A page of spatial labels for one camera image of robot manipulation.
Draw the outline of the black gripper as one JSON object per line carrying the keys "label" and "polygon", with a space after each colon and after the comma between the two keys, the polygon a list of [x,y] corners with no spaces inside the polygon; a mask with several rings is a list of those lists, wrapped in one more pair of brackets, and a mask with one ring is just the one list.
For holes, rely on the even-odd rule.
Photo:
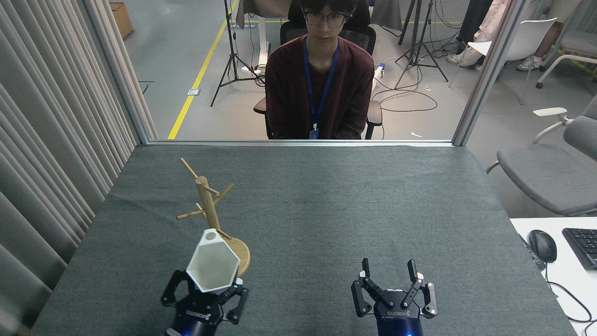
{"label": "black gripper", "polygon": [[[187,286],[185,298],[178,300],[176,293],[179,285]],[[233,296],[238,296],[237,304],[226,313],[225,321],[237,325],[243,315],[250,290],[241,278],[236,278],[232,285],[219,294],[193,293],[193,281],[183,270],[175,270],[160,298],[164,307],[175,308],[175,317],[166,329],[167,336],[214,336],[222,322],[222,306]]]}
{"label": "black gripper", "polygon": [[[350,287],[357,317],[364,317],[372,309],[371,304],[364,300],[364,289],[375,301],[374,315],[379,336],[422,336],[420,314],[432,319],[438,315],[438,308],[435,285],[425,281],[422,273],[418,272],[415,261],[410,259],[407,262],[412,282],[407,292],[382,290],[370,277],[367,258],[363,258],[361,266],[362,271]],[[414,302],[419,291],[423,292],[423,308]]]}

